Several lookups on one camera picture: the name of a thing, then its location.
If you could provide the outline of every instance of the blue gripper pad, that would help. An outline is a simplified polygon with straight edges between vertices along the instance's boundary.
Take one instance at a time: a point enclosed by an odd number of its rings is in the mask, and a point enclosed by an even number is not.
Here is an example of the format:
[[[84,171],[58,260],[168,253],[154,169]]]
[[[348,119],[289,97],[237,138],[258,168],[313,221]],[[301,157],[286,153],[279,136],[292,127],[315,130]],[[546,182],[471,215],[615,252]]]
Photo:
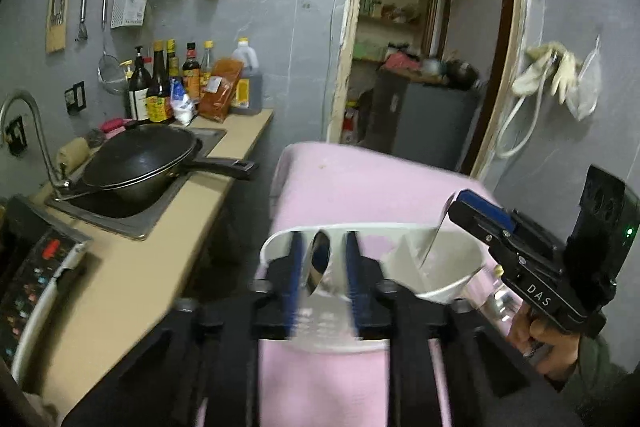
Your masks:
[[[282,296],[284,300],[284,328],[287,336],[291,335],[296,324],[300,280],[302,277],[302,261],[305,256],[305,243],[300,232],[291,233],[289,256],[292,260],[289,289]]]
[[[353,323],[359,333],[362,327],[362,316],[367,308],[363,299],[366,299],[367,295],[363,293],[363,288],[361,288],[364,281],[362,280],[363,273],[360,267],[360,245],[355,232],[347,232],[344,255],[347,267],[349,298],[351,299],[351,309],[353,311]]]
[[[456,201],[468,204],[471,208],[482,214],[487,219],[493,221],[496,225],[507,232],[513,233],[516,224],[511,219],[510,214],[499,206],[490,203],[474,191],[461,190]]]

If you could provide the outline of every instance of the person's hand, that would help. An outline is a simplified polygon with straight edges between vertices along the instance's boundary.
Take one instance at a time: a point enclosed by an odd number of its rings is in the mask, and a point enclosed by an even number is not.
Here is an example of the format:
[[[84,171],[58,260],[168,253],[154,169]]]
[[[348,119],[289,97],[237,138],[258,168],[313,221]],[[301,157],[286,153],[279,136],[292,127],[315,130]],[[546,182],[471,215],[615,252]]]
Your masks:
[[[529,310],[530,306],[523,303],[513,317],[507,340],[523,355],[531,350],[532,340],[553,346],[549,354],[536,364],[536,370],[551,380],[566,380],[578,360],[580,334],[566,335],[541,319],[531,322]]]

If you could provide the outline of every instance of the green sleeve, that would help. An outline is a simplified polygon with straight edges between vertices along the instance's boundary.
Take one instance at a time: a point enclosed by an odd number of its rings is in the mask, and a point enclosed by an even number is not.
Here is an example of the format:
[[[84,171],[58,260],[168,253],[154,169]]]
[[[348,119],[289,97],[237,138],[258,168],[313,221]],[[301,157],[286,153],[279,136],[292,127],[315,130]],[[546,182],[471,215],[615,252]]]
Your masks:
[[[611,362],[609,346],[604,339],[582,337],[574,373],[560,394],[574,409],[578,409],[587,401],[606,397],[625,375],[624,369]]]

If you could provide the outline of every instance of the wall socket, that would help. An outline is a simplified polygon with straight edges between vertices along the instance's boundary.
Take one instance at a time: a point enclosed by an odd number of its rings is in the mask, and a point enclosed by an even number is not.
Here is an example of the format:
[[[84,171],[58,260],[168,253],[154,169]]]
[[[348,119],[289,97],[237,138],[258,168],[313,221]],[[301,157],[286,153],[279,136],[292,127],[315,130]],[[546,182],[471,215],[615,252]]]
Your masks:
[[[74,84],[71,89],[65,91],[66,111],[69,114],[78,114],[86,109],[86,96],[84,95],[84,82]]]
[[[27,149],[27,136],[24,133],[22,115],[14,118],[4,128],[4,137],[12,156],[19,156]]]

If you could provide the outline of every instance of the white basket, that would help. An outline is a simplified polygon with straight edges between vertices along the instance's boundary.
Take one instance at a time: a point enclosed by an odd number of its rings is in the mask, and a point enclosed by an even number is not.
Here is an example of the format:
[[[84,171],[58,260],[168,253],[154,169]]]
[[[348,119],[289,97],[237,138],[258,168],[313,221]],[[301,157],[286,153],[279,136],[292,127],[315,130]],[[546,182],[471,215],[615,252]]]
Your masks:
[[[113,0],[111,28],[142,26],[145,20],[146,0]]]
[[[260,251],[263,276],[269,262],[289,253],[290,232],[301,232],[306,251],[300,280],[298,313],[292,342],[313,352],[353,353],[385,349],[387,341],[361,341],[356,337],[348,298],[344,263],[346,232],[358,232],[363,255],[379,259],[386,278],[411,288],[420,298],[449,303],[482,267],[484,245],[466,232],[441,229],[422,270],[417,260],[436,233],[425,225],[400,223],[354,223],[324,227],[299,227],[268,238]],[[306,279],[311,264],[311,243],[318,232],[330,240],[329,264],[315,291],[309,294]]]

